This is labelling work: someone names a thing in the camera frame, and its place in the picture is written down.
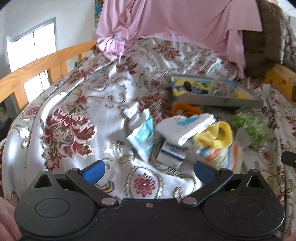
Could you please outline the person left hand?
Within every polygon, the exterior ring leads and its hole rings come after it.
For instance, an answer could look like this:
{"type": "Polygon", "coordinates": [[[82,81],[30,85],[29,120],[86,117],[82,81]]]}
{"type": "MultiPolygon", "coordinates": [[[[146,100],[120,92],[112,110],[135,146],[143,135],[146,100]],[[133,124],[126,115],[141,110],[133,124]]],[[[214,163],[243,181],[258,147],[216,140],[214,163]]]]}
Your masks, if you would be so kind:
{"type": "Polygon", "coordinates": [[[1,197],[1,211],[0,211],[0,239],[1,241],[15,241],[19,240],[22,235],[15,222],[14,218],[15,208],[1,197]]]}

